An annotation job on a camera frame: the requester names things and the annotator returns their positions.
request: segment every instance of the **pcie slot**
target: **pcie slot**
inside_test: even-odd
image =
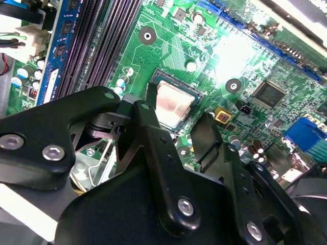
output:
[[[142,0],[114,1],[80,90],[105,85],[134,23]]]
[[[66,59],[60,80],[58,97],[69,95],[75,90],[105,2],[105,0],[87,1],[80,12],[79,20],[75,26],[77,31],[73,36],[74,43],[69,47],[69,58]]]
[[[281,49],[279,49],[278,47],[275,47],[270,42],[268,42],[267,40],[263,39],[262,37],[260,37],[256,33],[249,33],[247,31],[247,29],[246,29],[246,26],[242,22],[234,19],[232,16],[230,16],[227,13],[225,13],[223,11],[223,8],[221,6],[214,5],[212,2],[209,2],[208,0],[203,0],[202,2],[197,3],[197,5],[200,6],[200,7],[205,8],[205,9],[208,9],[211,12],[215,13],[218,17],[223,18],[225,21],[227,21],[228,23],[230,23],[231,25],[233,25],[234,27],[236,27],[240,31],[242,31],[245,34],[249,35],[251,38],[253,38],[255,41],[257,41],[258,43],[260,43],[262,46],[264,46],[267,49],[271,50],[273,53],[275,53],[279,57],[283,58],[289,64],[291,64],[292,66],[294,66],[297,69],[299,69],[300,71],[302,71],[308,77],[316,80],[318,83],[320,83],[322,81],[322,78],[319,75],[317,75],[315,72],[313,72],[312,70],[310,70],[309,68],[299,67],[297,65],[298,62],[295,59],[293,59],[291,56],[283,53],[283,51]]]

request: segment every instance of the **chip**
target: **chip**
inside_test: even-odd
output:
[[[182,9],[178,9],[174,17],[179,21],[183,21],[185,19],[185,16],[186,12]]]
[[[71,31],[73,23],[72,22],[64,22],[61,27],[61,34],[65,35]]]
[[[199,34],[200,36],[202,36],[202,35],[204,34],[205,31],[206,31],[205,28],[200,27],[200,29],[198,30],[198,34]]]
[[[150,83],[157,85],[156,115],[160,124],[173,132],[179,131],[202,93],[159,69]]]
[[[233,131],[234,129],[235,129],[235,126],[234,125],[228,125],[227,127],[226,127],[226,129],[228,130],[228,131]]]
[[[280,119],[277,119],[273,122],[273,126],[276,127],[276,128],[280,128],[282,125],[284,124],[284,121],[283,120],[280,120]]]
[[[319,106],[319,108],[317,109],[317,111],[319,111],[322,114],[324,114],[325,116],[327,116],[327,101],[325,101],[324,103],[322,103],[322,105]]]
[[[254,92],[254,101],[267,108],[274,108],[286,93],[275,85],[264,82]]]
[[[166,0],[158,0],[158,6],[162,7],[165,4]]]
[[[68,4],[68,10],[74,10],[77,8],[78,0],[70,0]]]
[[[61,45],[57,46],[54,57],[58,58],[59,56],[62,56],[63,53],[65,52],[65,49],[66,49],[66,44],[61,44]]]

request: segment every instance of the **connector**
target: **connector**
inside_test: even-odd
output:
[[[25,46],[20,46],[18,48],[1,48],[0,52],[6,53],[8,56],[22,63],[27,63],[27,61],[38,56],[40,52],[45,50],[46,41],[49,36],[47,30],[40,30],[30,25],[15,28],[14,32],[19,34],[19,36],[26,37],[25,40],[19,40],[23,42]]]

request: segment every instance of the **capacitor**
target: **capacitor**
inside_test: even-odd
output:
[[[209,113],[211,116],[213,116],[213,118],[215,118],[215,112],[214,112],[214,110],[212,109],[212,108],[206,108],[205,110],[204,110],[206,113]]]
[[[35,90],[39,90],[39,87],[40,87],[40,83],[38,81],[35,81],[32,83],[32,87],[35,89]]]
[[[34,72],[34,77],[35,77],[36,80],[39,80],[40,81],[41,78],[42,78],[42,70],[40,70],[40,69],[36,70]]]
[[[251,155],[253,155],[253,158],[254,158],[254,159],[256,159],[256,158],[259,157],[259,154],[258,154],[258,152],[256,152],[254,146],[252,146],[252,145],[248,146],[248,147],[247,147],[247,150],[249,151],[249,153],[250,153]]]
[[[13,86],[19,88],[22,85],[28,84],[29,80],[28,79],[23,79],[23,78],[19,78],[19,77],[13,77],[11,79],[11,83]]]
[[[186,70],[187,70],[188,72],[195,72],[197,67],[198,67],[198,66],[197,66],[196,63],[193,62],[193,61],[189,61],[189,62],[186,64]]]
[[[229,143],[234,146],[236,149],[238,149],[241,146],[241,141],[236,135],[230,135],[228,137]]]
[[[45,57],[36,61],[36,65],[40,70],[43,70],[45,67]]]
[[[257,139],[254,140],[252,144],[253,144],[256,152],[258,152],[258,153],[263,153],[264,152],[264,147],[262,146],[262,144],[260,143],[259,140],[257,140]]]
[[[131,77],[134,74],[134,69],[132,67],[128,68],[126,76]]]
[[[259,157],[258,157],[258,162],[263,162],[265,161],[265,158],[263,155],[259,154]]]
[[[116,94],[122,95],[123,94],[123,89],[121,87],[116,87],[113,90]]]
[[[193,15],[192,15],[192,21],[195,23],[195,24],[201,24],[203,22],[203,16],[202,14],[198,13],[198,12],[195,12]]]
[[[34,68],[30,65],[25,65],[17,70],[17,74],[24,79],[28,79],[34,72]]]
[[[192,143],[192,139],[188,139],[188,146],[192,147],[193,143]]]

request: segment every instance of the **yellow component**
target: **yellow component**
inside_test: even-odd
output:
[[[227,111],[225,108],[219,106],[215,110],[215,120],[222,123],[227,124],[229,120],[231,120],[231,113]]]

